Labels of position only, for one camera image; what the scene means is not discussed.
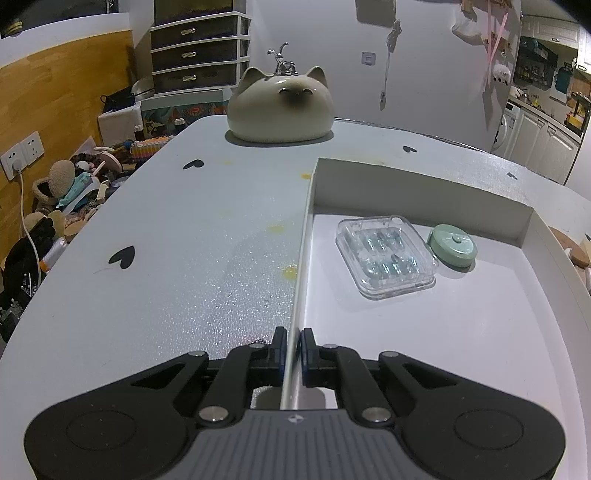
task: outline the chrome faucet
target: chrome faucet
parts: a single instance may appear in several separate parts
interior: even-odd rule
[[[296,71],[296,64],[293,63],[292,61],[285,61],[285,59],[283,58],[283,48],[289,45],[287,42],[285,42],[283,45],[281,45],[281,47],[279,48],[279,51],[275,51],[275,50],[268,50],[267,51],[267,55],[274,55],[275,56],[275,61],[277,62],[277,67],[275,68],[275,73],[274,75],[297,75],[297,71]]]

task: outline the clear plastic case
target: clear plastic case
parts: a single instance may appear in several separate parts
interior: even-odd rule
[[[439,262],[406,218],[347,219],[336,244],[359,291],[380,300],[429,288]]]

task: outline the white cable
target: white cable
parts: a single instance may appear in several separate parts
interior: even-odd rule
[[[402,27],[400,26],[400,20],[396,19],[396,0],[392,3],[392,10],[394,12],[394,23],[392,25],[392,30],[388,34],[388,38],[386,38],[386,46],[388,47],[388,58],[386,60],[386,73],[384,75],[384,89],[379,98],[379,109],[383,111],[386,108],[386,89],[388,87],[388,72],[390,71],[390,55],[394,53],[394,49],[396,48],[396,43],[398,42],[398,37],[402,33]]]
[[[31,238],[31,235],[29,234],[29,230],[27,230],[27,226],[25,225],[25,206],[24,206],[25,185],[22,181],[22,173],[18,170],[17,170],[17,173],[18,173],[18,180],[20,180],[20,182],[21,182],[21,222],[22,222],[22,228],[25,230],[25,234],[27,235],[27,238],[31,242],[31,246],[33,247],[33,252],[35,253],[35,260],[37,260],[37,288],[39,288],[39,285],[41,285],[41,266],[39,265],[39,253],[37,253],[37,247],[35,247],[35,244],[33,243],[33,239]]]

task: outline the mint green round container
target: mint green round container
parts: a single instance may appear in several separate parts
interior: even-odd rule
[[[429,235],[428,244],[439,260],[453,267],[470,267],[478,254],[472,237],[453,225],[437,225]]]

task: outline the white tray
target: white tray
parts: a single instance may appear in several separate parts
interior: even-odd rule
[[[369,300],[335,244],[339,221],[359,213],[422,219],[414,225],[424,239],[425,224],[457,225],[477,243],[474,268],[459,273],[442,264],[431,289]],[[311,327],[319,345],[349,346],[368,359],[400,351],[531,400],[566,432],[554,478],[587,478],[591,299],[530,207],[446,180],[320,159],[299,268],[290,346]],[[297,364],[295,373],[284,408],[336,407],[331,391],[299,386]]]

